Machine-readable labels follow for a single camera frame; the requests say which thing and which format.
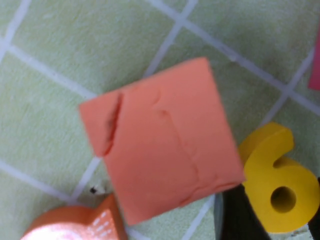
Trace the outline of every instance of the black object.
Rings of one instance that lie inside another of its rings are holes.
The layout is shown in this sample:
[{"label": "black object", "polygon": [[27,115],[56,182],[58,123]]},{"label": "black object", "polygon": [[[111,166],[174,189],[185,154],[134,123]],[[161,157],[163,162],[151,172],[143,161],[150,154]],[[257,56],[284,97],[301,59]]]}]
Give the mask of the black object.
[{"label": "black object", "polygon": [[254,213],[242,184],[225,191],[222,196],[224,213],[219,240],[271,240]]},{"label": "black object", "polygon": [[320,240],[320,206],[314,217],[308,223],[309,231],[314,240]]}]

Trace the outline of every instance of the orange foam square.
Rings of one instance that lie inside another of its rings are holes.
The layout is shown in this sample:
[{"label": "orange foam square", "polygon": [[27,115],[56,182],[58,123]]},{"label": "orange foam square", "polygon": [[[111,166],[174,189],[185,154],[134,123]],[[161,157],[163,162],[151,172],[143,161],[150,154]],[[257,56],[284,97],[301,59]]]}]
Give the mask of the orange foam square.
[{"label": "orange foam square", "polygon": [[108,92],[79,110],[129,225],[245,180],[205,58]]}]

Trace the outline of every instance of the orange object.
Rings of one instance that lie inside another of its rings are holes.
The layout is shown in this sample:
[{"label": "orange object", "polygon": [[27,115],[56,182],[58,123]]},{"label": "orange object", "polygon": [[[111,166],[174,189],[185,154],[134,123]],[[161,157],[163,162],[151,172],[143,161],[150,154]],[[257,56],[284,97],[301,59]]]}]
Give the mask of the orange object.
[{"label": "orange object", "polygon": [[113,194],[97,209],[66,206],[38,217],[21,240],[127,240]]},{"label": "orange object", "polygon": [[205,58],[108,92],[79,110],[129,225],[245,180]]}]

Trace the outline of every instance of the number 6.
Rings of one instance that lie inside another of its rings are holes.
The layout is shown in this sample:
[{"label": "number 6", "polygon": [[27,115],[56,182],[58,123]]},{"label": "number 6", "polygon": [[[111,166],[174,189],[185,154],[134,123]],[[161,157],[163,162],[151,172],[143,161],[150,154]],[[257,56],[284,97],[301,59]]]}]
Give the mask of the number 6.
[{"label": "number 6", "polygon": [[239,146],[245,193],[265,230],[294,231],[316,214],[320,187],[311,171],[284,156],[294,147],[290,129],[271,122]]}]

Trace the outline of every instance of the pink object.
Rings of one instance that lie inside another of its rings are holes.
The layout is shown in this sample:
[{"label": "pink object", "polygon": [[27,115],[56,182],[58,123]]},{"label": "pink object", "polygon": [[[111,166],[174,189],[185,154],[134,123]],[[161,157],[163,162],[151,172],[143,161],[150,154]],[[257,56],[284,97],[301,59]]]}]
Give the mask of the pink object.
[{"label": "pink object", "polygon": [[320,31],[316,40],[312,73],[308,87],[320,91]]}]

